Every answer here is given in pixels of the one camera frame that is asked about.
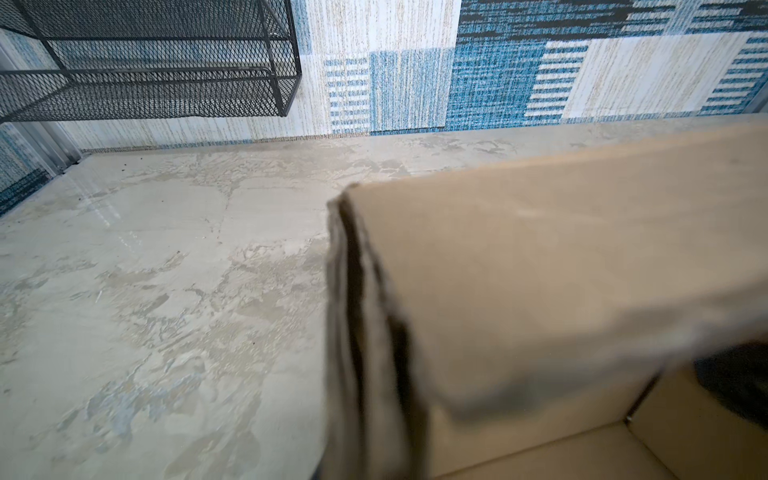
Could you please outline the brown cardboard box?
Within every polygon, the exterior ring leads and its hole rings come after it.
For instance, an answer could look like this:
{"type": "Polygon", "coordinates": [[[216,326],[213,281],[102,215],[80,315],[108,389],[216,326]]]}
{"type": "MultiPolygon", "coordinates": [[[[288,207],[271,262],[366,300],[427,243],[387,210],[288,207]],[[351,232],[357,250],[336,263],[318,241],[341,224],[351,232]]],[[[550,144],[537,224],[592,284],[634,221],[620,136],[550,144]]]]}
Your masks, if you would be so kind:
{"type": "Polygon", "coordinates": [[[354,184],[321,479],[763,479],[767,126],[354,184]]]}

